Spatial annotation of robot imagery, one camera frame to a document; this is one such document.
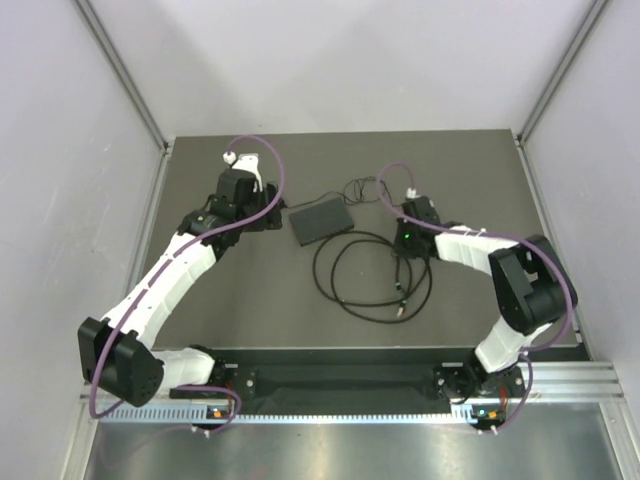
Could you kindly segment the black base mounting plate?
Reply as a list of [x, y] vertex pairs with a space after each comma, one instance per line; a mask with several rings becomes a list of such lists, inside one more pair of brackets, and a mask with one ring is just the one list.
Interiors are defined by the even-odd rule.
[[443, 413], [462, 399], [498, 405], [524, 393], [519, 368], [474, 387], [463, 369], [434, 364], [243, 364], [216, 367], [249, 414]]

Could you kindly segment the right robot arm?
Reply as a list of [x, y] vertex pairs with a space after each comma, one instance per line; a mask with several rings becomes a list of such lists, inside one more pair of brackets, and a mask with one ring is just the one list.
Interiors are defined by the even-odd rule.
[[395, 253], [437, 259], [488, 275], [499, 317], [463, 362], [454, 387], [461, 397], [498, 389], [534, 340], [577, 305], [577, 293], [549, 240], [495, 237], [456, 222], [443, 223], [432, 200], [410, 188], [397, 219]]

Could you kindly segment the aluminium front frame rail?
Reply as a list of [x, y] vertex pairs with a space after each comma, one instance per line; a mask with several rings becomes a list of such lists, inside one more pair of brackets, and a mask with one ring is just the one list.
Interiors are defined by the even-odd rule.
[[522, 359], [501, 373], [486, 377], [461, 364], [353, 364], [353, 365], [236, 365], [217, 363], [202, 383], [189, 383], [166, 373], [143, 377], [134, 388], [100, 389], [98, 400], [108, 395], [140, 408], [155, 398], [191, 399], [216, 395], [214, 388], [236, 393], [243, 402], [257, 404], [278, 393], [300, 393], [324, 405], [321, 394], [362, 393], [366, 397], [389, 394], [394, 401], [424, 398], [432, 402], [461, 404], [469, 400], [574, 402], [601, 401], [623, 396], [611, 365], [602, 362], [533, 362]]

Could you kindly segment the dark grey network switch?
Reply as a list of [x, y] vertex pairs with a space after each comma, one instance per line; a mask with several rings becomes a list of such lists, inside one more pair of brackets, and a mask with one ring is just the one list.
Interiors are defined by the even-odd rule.
[[347, 206], [338, 198], [294, 212], [289, 215], [289, 221], [302, 247], [354, 228]]

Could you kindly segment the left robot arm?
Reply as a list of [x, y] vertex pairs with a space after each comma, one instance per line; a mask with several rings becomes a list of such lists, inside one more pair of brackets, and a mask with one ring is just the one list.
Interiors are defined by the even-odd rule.
[[198, 279], [245, 232], [277, 230], [283, 203], [263, 183], [254, 156], [225, 169], [205, 205], [187, 214], [168, 247], [130, 293], [102, 318], [87, 318], [78, 342], [90, 393], [103, 390], [141, 407], [158, 392], [194, 385], [205, 396], [226, 387], [227, 374], [203, 347], [152, 350], [169, 316]]

